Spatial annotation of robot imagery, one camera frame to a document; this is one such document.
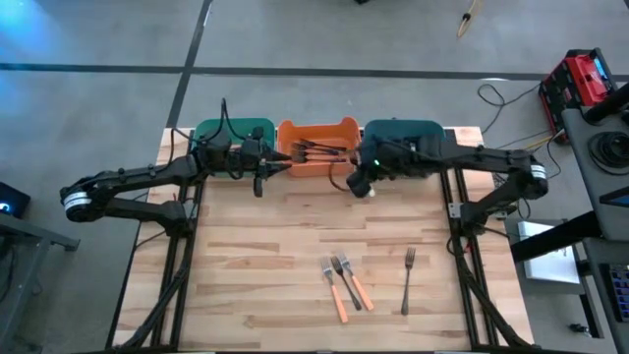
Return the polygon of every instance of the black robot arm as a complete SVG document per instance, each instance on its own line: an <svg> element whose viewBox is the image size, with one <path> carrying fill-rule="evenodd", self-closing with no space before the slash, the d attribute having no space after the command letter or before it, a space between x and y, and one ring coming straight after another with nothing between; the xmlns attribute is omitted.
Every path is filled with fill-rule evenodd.
<svg viewBox="0 0 629 354"><path fill-rule="evenodd" d="M450 206L463 227L477 234L491 214L548 191L545 169L530 153L459 146L441 135L396 140L371 135L357 149L356 162L358 168L347 178L347 185L358 198L373 194L371 183L384 178L426 177L453 167L507 174L506 182L480 201Z"/></svg>
<svg viewBox="0 0 629 354"><path fill-rule="evenodd" d="M166 233L190 232L190 220L184 206L177 201L161 205L115 198L116 195L162 185L194 186L209 175L228 172L234 179L253 172L254 193L262 196L262 180L290 167L280 161L290 159L268 147L261 128L254 129L240 147L231 149L226 132L195 140L195 148L185 156L163 165L118 171L103 171L85 177L60 191L67 217L76 222L95 221L103 216L156 221Z"/></svg>

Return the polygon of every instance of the butcher block tabletop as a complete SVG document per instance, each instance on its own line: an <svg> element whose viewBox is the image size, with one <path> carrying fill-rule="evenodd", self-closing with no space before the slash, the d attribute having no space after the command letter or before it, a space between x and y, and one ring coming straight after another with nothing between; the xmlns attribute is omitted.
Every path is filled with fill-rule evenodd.
<svg viewBox="0 0 629 354"><path fill-rule="evenodd" d="M461 145L482 141L477 127L450 129ZM158 163L168 159L169 132L164 132ZM187 144L176 136L175 155L185 154ZM493 189L489 173L464 175L472 201ZM344 185L344 176L336 178ZM456 186L453 174L450 178ZM252 186L247 178L209 177L205 182L181 350L470 348L454 259L445 249L450 231L438 175L377 182L376 196L363 200L337 191L326 177L282 173L264 183L263 198L254 197ZM148 201L161 204L177 192L176 186L153 188ZM504 230L498 221L487 226ZM144 223L138 243L160 231L157 224ZM486 233L479 242L491 300L518 334L532 342L508 241ZM405 317L400 308L409 246L417 251ZM135 251L114 344L127 340L155 304L167 249L168 237L162 235ZM337 251L345 253L374 306L356 311L334 274L349 318L345 324L339 321L319 263ZM170 337L175 301L171 303L164 341ZM486 343L481 308L474 304Z"/></svg>

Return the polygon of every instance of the red power supply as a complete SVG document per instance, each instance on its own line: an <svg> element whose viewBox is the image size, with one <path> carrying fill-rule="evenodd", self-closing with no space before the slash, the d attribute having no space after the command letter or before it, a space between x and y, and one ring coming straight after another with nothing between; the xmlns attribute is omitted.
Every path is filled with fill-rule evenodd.
<svg viewBox="0 0 629 354"><path fill-rule="evenodd" d="M573 49L542 80L538 94L542 99L550 130L554 135L563 129L561 112L567 108L594 106L617 90L600 49ZM555 140L568 143L564 134Z"/></svg>

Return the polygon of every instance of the concrete floor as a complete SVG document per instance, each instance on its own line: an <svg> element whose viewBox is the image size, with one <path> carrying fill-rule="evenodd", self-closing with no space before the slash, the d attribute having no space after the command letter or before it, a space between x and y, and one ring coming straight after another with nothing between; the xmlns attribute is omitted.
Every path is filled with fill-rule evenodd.
<svg viewBox="0 0 629 354"><path fill-rule="evenodd" d="M629 74L629 11L622 0L486 0L468 33L455 31L465 0L214 0L198 66L547 73L574 47L601 47L616 75ZM3 0L0 63L183 66L202 0ZM58 190L103 169L153 162L179 74L0 71L0 179L32 195L28 220L82 239L75 254L53 250L29 303L22 336L44 353L103 347L138 224L69 222ZM218 115L278 124L431 119L485 126L495 110L473 80L230 77L192 75L177 123ZM536 82L493 82L514 97ZM485 135L497 147L546 129L534 94L504 109ZM513 146L523 147L528 142ZM533 202L533 217L569 218L590 204L569 147L553 146L563 173ZM539 159L553 170L545 149ZM578 297L523 284L536 343L613 352L606 339L573 334Z"/></svg>

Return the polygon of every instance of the orange bin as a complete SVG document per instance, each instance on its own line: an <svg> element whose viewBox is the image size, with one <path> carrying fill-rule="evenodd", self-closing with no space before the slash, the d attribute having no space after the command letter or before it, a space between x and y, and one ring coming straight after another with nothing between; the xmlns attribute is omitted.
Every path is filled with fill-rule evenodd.
<svg viewBox="0 0 629 354"><path fill-rule="evenodd" d="M277 149L278 151L291 155L293 152L292 143L298 143L300 139L311 142L325 144L335 147L354 149L361 141L360 127L356 119L345 117L339 124L295 126L292 121L286 120L277 127ZM348 174L354 170L354 166L348 161L345 163L334 163L333 174ZM309 161L306 163L293 163L293 167L288 170L295 177L327 176L329 173L329 162Z"/></svg>

